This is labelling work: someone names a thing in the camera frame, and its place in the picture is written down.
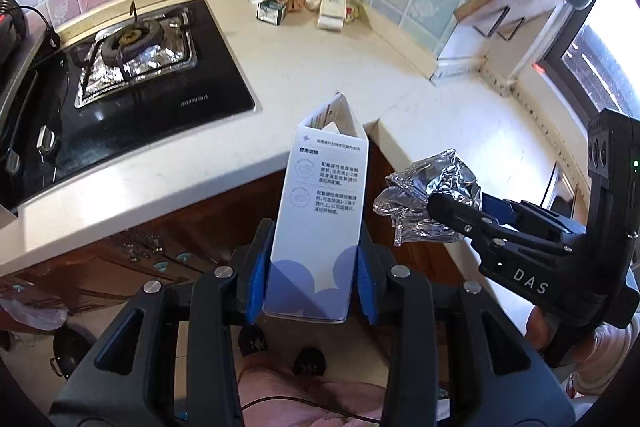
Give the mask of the person's right hand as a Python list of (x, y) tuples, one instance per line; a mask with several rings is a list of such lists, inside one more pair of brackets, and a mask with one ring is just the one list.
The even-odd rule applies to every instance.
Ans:
[(529, 313), (526, 323), (525, 338), (536, 351), (547, 347), (553, 335), (555, 316), (535, 307)]

